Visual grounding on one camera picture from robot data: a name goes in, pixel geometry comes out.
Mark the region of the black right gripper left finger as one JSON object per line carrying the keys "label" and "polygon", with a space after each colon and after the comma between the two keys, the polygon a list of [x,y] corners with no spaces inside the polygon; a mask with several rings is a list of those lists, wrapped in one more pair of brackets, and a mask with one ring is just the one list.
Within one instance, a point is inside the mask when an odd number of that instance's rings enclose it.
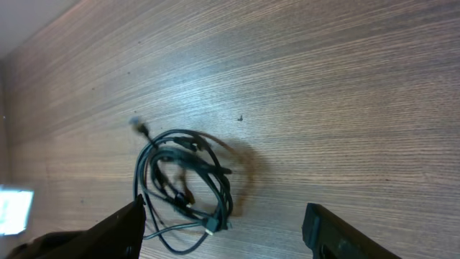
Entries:
{"label": "black right gripper left finger", "polygon": [[138,195],[88,230],[50,232],[10,251],[7,259],[138,259],[145,230],[144,199]]}

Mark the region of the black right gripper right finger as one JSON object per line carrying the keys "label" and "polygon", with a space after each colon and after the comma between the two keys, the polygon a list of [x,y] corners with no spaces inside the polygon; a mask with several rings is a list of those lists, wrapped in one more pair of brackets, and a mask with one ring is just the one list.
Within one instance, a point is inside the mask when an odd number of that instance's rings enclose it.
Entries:
{"label": "black right gripper right finger", "polygon": [[307,205],[302,234],[313,259],[400,259],[320,204]]}

